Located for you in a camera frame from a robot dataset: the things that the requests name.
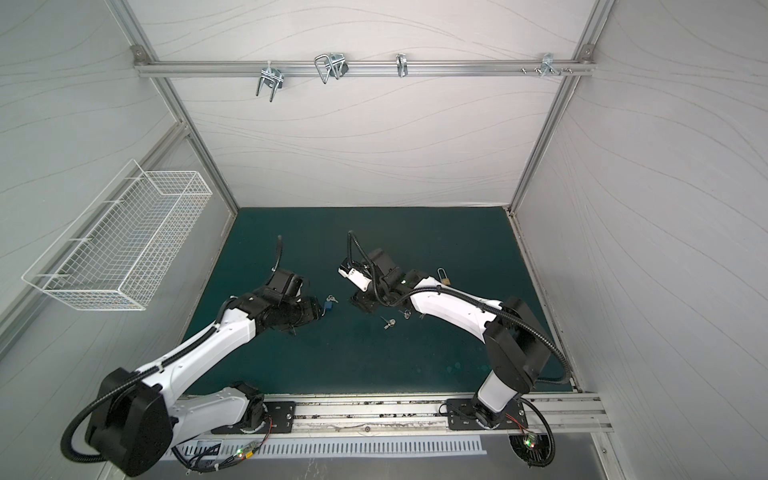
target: white wire basket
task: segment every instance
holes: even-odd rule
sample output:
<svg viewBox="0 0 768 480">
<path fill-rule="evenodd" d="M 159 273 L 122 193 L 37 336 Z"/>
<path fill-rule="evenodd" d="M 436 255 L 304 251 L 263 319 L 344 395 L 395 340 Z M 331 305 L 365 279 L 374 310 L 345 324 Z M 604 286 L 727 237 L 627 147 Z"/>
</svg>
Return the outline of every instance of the white wire basket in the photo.
<svg viewBox="0 0 768 480">
<path fill-rule="evenodd" d="M 132 161 L 22 280 L 76 310 L 145 310 L 210 196 L 196 171 Z"/>
</svg>

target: metal clamp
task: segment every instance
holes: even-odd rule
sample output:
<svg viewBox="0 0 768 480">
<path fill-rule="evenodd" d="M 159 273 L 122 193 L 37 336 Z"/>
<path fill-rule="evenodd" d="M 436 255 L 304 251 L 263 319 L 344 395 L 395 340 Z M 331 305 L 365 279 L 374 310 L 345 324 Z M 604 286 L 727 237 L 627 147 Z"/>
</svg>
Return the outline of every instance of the metal clamp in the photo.
<svg viewBox="0 0 768 480">
<path fill-rule="evenodd" d="M 560 69 L 552 66 L 553 61 L 554 61 L 554 57 L 552 56 L 551 53 L 547 53 L 544 55 L 544 58 L 542 58 L 541 60 L 541 67 L 536 69 L 540 77 L 544 77 L 549 74 L 559 75 L 560 73 L 562 73 Z"/>
<path fill-rule="evenodd" d="M 408 76 L 408 59 L 406 59 L 406 54 L 398 53 L 396 60 L 397 60 L 397 76 L 400 78 L 407 77 Z"/>
<path fill-rule="evenodd" d="M 259 77 L 259 84 L 256 87 L 256 96 L 259 96 L 259 92 L 261 91 L 261 86 L 266 85 L 267 87 L 272 89 L 272 93 L 270 93 L 270 102 L 274 100 L 275 98 L 275 92 L 278 88 L 283 87 L 283 74 L 280 73 L 280 70 L 276 68 L 272 68 L 271 66 L 267 65 L 266 68 L 261 69 L 261 76 Z"/>
<path fill-rule="evenodd" d="M 336 80 L 339 80 L 349 71 L 349 66 L 346 64 L 346 59 L 344 58 L 343 53 L 324 53 L 322 55 L 317 55 L 315 57 L 315 68 L 317 68 L 317 73 L 320 74 L 320 80 L 322 80 L 324 84 L 328 83 L 331 73 L 333 73 L 333 77 Z"/>
</svg>

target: gold padlock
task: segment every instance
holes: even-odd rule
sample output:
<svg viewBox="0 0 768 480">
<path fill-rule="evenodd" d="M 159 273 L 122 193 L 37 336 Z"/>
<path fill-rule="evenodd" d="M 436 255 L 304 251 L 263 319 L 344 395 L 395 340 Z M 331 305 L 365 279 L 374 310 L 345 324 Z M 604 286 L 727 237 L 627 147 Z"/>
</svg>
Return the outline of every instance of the gold padlock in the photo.
<svg viewBox="0 0 768 480">
<path fill-rule="evenodd" d="M 444 268 L 438 268 L 437 269 L 437 277 L 440 279 L 440 283 L 443 285 L 450 285 L 451 280 L 448 280 L 448 274 L 445 272 Z"/>
</svg>

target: green table surface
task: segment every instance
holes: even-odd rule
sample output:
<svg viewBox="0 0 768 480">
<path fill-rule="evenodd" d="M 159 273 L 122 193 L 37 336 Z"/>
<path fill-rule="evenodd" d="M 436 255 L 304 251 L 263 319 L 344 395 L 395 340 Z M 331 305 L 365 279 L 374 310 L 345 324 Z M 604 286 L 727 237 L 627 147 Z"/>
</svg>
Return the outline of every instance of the green table surface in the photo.
<svg viewBox="0 0 768 480">
<path fill-rule="evenodd" d="M 338 303 L 296 335 L 269 330 L 201 376 L 187 393 L 204 395 L 236 380 L 265 393 L 473 392 L 490 372 L 485 345 L 433 316 L 405 319 L 397 309 L 361 312 L 348 303 L 356 288 L 338 274 L 346 232 L 381 247 L 404 270 L 437 276 L 489 299 L 519 296 L 549 332 L 505 212 L 493 208 L 243 208 L 214 267 L 185 338 L 214 320 L 221 303 L 262 285 L 283 235 L 281 267 L 304 276 L 308 293 Z M 381 318 L 396 324 L 384 329 Z M 543 376 L 560 376 L 550 358 Z M 568 391 L 569 386 L 540 390 Z"/>
</svg>

